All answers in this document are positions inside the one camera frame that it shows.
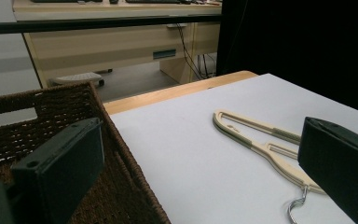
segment keyboard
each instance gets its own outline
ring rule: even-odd
[[[178,4],[180,0],[126,0],[127,3]]]

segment woven basket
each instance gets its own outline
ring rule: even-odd
[[[10,166],[66,126],[98,117],[103,121],[103,172],[70,223],[171,223],[91,82],[0,96],[0,114],[26,108],[33,108],[37,118],[0,126],[1,181],[10,183]]]

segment wooden desk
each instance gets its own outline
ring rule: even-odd
[[[112,101],[103,104],[107,113],[113,115],[119,112],[127,111],[144,105],[151,105],[160,101],[169,100],[175,97],[194,93],[197,91],[205,91],[213,87],[226,85],[228,83],[244,80],[257,75],[248,71],[241,71],[224,75],[221,77],[213,77],[197,82],[188,83],[181,86],[171,87],[161,91],[153,91],[137,96],[128,97],[121,100]]]
[[[147,16],[220,14],[210,5],[101,3],[45,3],[15,0],[17,21],[100,19]],[[182,28],[186,50],[191,57],[217,52],[219,22],[188,23]],[[149,25],[93,30],[25,34],[26,43],[42,87],[53,77],[71,76],[139,63],[160,62],[160,69],[184,84],[192,81],[177,27]],[[164,57],[156,53],[170,52]]]

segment wooden hanger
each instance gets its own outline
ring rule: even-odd
[[[293,167],[287,161],[285,161],[283,158],[279,157],[276,154],[276,153],[280,153],[284,156],[296,160],[297,159],[296,151],[288,147],[283,147],[278,144],[274,144],[270,142],[267,142],[264,145],[257,143],[251,138],[244,136],[233,125],[227,125],[223,121],[223,118],[236,121],[240,124],[257,129],[258,131],[264,133],[268,133],[270,135],[281,138],[282,140],[294,143],[296,145],[299,145],[301,141],[300,135],[290,133],[282,129],[278,129],[267,123],[263,123],[255,119],[249,119],[244,116],[240,116],[238,114],[234,114],[232,112],[223,109],[216,110],[213,113],[213,124],[220,132],[222,132],[228,137],[236,140],[237,142],[241,143],[245,147],[250,148],[252,151],[266,158],[281,175],[283,175],[286,179],[288,179],[292,183],[300,186],[302,189],[304,190],[308,189],[310,191],[325,194],[325,192],[305,172]]]

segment white surface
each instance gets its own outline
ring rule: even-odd
[[[0,0],[0,22],[16,21],[11,0]],[[40,89],[31,59],[19,34],[0,35],[0,95]],[[33,109],[0,116],[0,126],[31,119]]]
[[[358,133],[357,110],[273,75],[111,116],[172,223],[289,223],[287,206],[302,194],[267,160],[216,130],[218,108],[298,134],[305,117]],[[313,192],[293,214],[300,224],[353,223]]]

